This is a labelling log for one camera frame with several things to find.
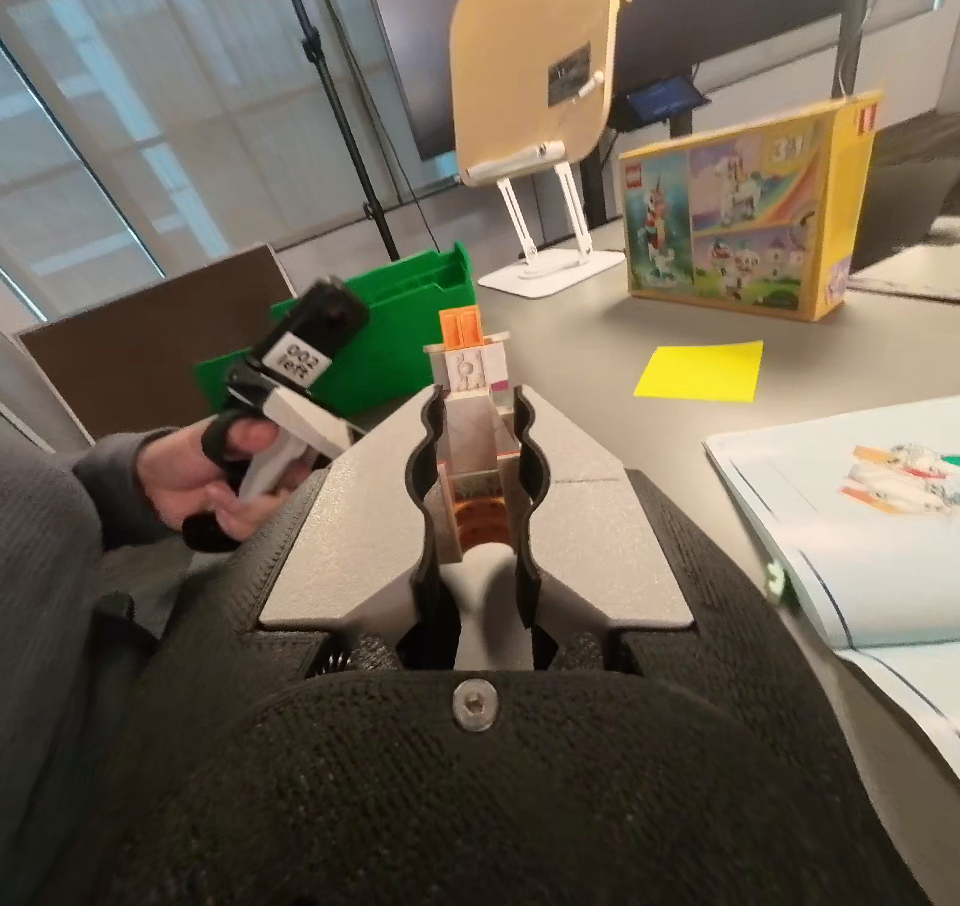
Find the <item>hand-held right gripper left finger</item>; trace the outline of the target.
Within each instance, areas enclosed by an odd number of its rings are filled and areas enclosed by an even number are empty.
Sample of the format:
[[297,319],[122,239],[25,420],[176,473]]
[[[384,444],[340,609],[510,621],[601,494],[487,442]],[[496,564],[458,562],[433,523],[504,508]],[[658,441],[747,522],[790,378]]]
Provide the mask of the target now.
[[452,670],[461,621],[438,521],[443,390],[429,386],[327,470],[259,613],[268,632],[377,637],[413,670]]

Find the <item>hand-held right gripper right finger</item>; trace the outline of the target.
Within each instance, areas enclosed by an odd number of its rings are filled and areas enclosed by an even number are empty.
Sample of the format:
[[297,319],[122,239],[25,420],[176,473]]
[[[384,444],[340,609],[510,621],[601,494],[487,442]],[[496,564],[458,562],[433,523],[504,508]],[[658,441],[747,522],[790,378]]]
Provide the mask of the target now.
[[671,634],[694,616],[622,461],[533,388],[514,390],[520,521],[515,601],[533,668],[590,636]]

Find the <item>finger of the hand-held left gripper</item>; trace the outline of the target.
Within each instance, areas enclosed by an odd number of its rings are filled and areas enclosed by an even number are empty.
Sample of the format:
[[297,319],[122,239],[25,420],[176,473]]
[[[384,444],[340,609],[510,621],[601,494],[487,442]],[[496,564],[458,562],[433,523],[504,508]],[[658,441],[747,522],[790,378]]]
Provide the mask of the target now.
[[354,429],[293,389],[279,385],[265,400],[265,416],[281,431],[333,461],[354,446]]

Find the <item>colourful lego bird model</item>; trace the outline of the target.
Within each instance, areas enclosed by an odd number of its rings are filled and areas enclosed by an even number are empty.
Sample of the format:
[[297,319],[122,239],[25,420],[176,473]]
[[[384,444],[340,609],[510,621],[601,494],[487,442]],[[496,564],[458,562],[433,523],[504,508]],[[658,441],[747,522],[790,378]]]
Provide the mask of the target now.
[[441,310],[438,322],[440,342],[423,348],[442,402],[438,478],[426,505],[438,562],[450,565],[486,544],[517,552],[530,499],[514,428],[510,334],[486,332],[475,304]]

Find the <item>open lego instruction booklet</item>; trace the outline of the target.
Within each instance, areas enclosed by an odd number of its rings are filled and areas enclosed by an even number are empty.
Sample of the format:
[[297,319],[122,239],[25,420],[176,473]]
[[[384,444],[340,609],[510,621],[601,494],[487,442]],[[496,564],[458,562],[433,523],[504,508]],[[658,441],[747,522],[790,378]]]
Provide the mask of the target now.
[[959,772],[959,397],[704,443],[800,607]]

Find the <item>yellow lego box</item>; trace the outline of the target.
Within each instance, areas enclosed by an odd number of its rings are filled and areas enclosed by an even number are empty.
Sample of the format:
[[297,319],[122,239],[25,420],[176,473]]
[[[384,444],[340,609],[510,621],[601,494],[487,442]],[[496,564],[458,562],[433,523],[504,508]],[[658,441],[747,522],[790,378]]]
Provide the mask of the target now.
[[838,309],[885,98],[622,153],[629,295],[803,323]]

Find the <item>person's left hand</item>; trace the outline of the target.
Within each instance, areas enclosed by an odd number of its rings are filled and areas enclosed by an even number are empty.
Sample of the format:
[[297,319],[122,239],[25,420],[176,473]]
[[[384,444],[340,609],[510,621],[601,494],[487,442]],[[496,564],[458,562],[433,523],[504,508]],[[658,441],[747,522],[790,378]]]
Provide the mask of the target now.
[[226,474],[203,451],[202,437],[212,418],[146,444],[136,459],[136,475],[159,519],[181,532],[190,516],[208,513],[232,540],[245,542],[263,528],[310,477],[313,464],[291,463],[276,488],[242,500]]

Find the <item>green plastic bin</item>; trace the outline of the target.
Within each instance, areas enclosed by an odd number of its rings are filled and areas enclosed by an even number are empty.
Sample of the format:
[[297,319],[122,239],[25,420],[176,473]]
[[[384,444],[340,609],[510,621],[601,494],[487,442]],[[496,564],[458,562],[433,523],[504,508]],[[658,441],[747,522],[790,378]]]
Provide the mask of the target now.
[[310,395],[347,420],[413,396],[433,383],[425,347],[439,344],[439,312],[476,302],[473,263],[461,241],[349,278],[369,323],[310,388]]

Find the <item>brown board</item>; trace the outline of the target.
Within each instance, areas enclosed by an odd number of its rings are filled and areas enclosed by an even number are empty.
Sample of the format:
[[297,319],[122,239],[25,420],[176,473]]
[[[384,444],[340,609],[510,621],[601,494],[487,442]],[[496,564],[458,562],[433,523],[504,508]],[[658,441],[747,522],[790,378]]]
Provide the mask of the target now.
[[259,243],[14,340],[91,440],[180,427],[211,411],[195,368],[260,341],[294,292]]

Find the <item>yellow sticky note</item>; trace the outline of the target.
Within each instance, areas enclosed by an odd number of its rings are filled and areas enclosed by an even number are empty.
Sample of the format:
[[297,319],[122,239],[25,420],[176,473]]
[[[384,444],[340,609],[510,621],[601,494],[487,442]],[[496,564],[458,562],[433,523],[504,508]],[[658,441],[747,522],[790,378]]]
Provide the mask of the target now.
[[645,367],[636,398],[751,404],[760,378],[764,342],[661,346]]

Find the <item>black tripod stand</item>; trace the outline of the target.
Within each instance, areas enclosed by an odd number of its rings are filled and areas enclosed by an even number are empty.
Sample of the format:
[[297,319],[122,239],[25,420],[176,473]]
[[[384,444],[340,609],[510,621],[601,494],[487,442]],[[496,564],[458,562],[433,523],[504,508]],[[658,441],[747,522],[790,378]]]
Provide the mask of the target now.
[[390,229],[386,214],[379,201],[374,184],[354,137],[349,118],[344,109],[323,48],[321,34],[307,12],[304,0],[290,0],[294,15],[302,32],[301,46],[306,60],[313,66],[333,114],[342,143],[349,156],[357,180],[365,198],[363,206],[366,217],[376,226],[390,262],[398,262],[402,257]]

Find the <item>glass window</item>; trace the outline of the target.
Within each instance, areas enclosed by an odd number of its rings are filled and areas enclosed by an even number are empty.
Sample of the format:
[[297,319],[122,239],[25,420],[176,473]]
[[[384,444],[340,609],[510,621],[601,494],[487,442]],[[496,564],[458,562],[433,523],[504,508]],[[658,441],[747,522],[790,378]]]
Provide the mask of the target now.
[[267,243],[389,262],[292,0],[2,0],[2,288],[47,323]]

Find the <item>person's grey clothing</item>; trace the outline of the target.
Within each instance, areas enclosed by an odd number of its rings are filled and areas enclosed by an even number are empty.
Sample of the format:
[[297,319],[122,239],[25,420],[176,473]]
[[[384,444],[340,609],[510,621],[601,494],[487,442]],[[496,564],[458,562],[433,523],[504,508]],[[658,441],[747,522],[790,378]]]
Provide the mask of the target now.
[[1,451],[2,904],[27,904],[90,792],[97,508],[73,472],[17,434]]

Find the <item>wooden book stand white base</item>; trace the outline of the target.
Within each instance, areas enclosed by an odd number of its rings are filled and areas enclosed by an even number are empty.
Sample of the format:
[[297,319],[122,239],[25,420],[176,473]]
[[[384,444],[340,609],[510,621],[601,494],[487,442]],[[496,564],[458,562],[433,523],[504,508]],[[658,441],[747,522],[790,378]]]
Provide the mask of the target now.
[[[618,14],[630,1],[458,1],[449,59],[459,179],[497,187],[523,252],[482,287],[544,300],[625,263],[594,247],[572,166],[606,131]],[[540,252],[527,227],[513,182],[544,171],[558,179],[574,248]]]

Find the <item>small blue screen tablet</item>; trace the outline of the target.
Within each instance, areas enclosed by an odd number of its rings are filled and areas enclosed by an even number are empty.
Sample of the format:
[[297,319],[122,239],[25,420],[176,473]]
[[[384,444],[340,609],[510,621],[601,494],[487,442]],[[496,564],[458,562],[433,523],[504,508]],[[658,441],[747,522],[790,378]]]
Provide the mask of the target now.
[[628,93],[626,102],[633,128],[641,130],[670,123],[711,105],[713,101],[697,88],[691,75],[683,74],[658,80]]

